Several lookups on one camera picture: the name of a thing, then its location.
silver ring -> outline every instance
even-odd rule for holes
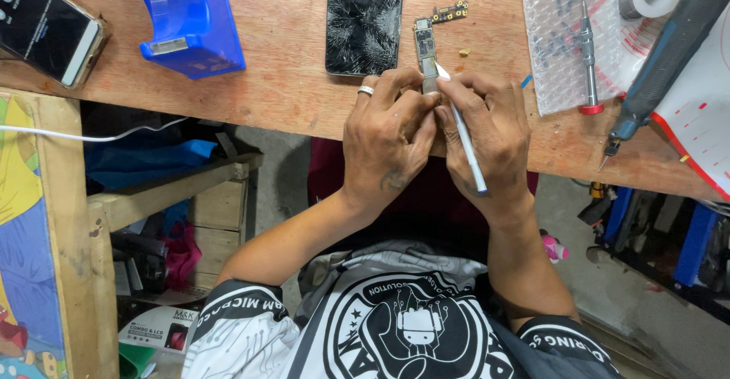
[[[375,90],[373,90],[372,88],[368,87],[367,85],[360,85],[360,88],[358,88],[358,93],[365,93],[365,94],[372,95],[372,93],[374,91]]]

charging cable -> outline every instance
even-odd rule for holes
[[[52,132],[52,131],[46,131],[41,130],[38,128],[26,128],[26,127],[15,127],[12,125],[0,125],[0,131],[14,131],[14,132],[27,132],[27,133],[38,133],[41,135],[48,135],[48,136],[59,136],[60,138],[68,138],[69,140],[78,140],[78,141],[88,141],[88,142],[109,142],[109,141],[116,141],[124,138],[125,136],[128,136],[132,132],[138,132],[141,129],[148,129],[151,131],[162,131],[165,128],[169,127],[170,125],[177,124],[180,121],[185,121],[189,117],[183,117],[175,121],[168,122],[165,125],[162,125],[159,128],[152,128],[147,125],[143,125],[141,127],[133,128],[125,133],[119,134],[117,136],[106,136],[102,138],[98,138],[95,136],[78,136],[78,135],[71,135],[68,133],[60,133],[60,132]]]

wrist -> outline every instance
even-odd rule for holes
[[[525,189],[510,196],[494,196],[480,211],[490,229],[510,230],[534,219],[534,205],[535,197]]]
[[[360,225],[360,228],[372,224],[382,212],[382,210],[372,209],[361,198],[356,198],[348,193],[344,187],[337,190],[330,198],[334,199],[340,212],[350,218],[354,224]]]

blue soldering iron handle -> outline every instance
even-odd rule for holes
[[[609,138],[628,141],[662,102],[730,0],[680,0],[628,89]]]

silver screwdriver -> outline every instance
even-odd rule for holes
[[[580,19],[580,52],[583,56],[583,66],[586,67],[586,104],[580,107],[583,115],[603,113],[603,104],[598,103],[596,89],[596,57],[594,55],[593,29],[590,27],[589,10],[586,0],[582,2],[583,16]]]

